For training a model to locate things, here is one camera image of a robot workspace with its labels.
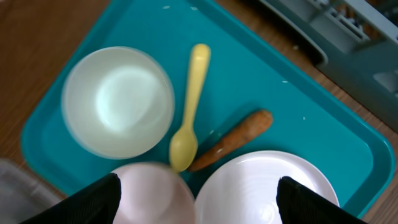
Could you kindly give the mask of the orange carrot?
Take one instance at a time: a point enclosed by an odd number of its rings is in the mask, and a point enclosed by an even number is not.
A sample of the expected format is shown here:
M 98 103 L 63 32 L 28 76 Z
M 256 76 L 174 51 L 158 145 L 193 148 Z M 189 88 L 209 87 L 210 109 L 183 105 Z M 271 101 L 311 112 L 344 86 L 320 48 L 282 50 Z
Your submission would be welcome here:
M 273 124 L 273 115 L 267 110 L 257 110 L 244 118 L 226 133 L 210 150 L 192 162 L 190 172 L 202 170 L 266 132 Z

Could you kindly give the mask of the white bowl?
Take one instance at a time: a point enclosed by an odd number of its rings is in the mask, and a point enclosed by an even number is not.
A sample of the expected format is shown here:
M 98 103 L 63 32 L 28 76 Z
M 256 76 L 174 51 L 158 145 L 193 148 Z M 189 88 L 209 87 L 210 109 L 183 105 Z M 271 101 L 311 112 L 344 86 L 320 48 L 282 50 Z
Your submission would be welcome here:
M 107 159 L 130 159 L 167 134 L 175 96 L 154 58 L 115 46 L 96 50 L 73 66 L 61 107 L 65 126 L 83 149 Z

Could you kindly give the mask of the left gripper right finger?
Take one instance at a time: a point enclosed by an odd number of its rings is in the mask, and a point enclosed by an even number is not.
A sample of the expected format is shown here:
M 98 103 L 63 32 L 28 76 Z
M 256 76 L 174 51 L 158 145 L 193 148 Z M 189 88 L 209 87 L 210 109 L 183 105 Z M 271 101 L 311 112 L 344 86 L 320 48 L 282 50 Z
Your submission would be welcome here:
M 367 224 L 289 176 L 279 179 L 276 202 L 283 224 Z

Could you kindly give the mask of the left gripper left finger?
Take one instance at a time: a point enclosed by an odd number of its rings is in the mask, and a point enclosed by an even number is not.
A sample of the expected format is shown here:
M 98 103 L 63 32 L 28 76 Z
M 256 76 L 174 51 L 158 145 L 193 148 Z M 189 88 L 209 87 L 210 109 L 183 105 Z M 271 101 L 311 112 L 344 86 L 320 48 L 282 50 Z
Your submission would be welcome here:
M 112 224 L 121 200 L 121 181 L 109 173 L 21 224 Z

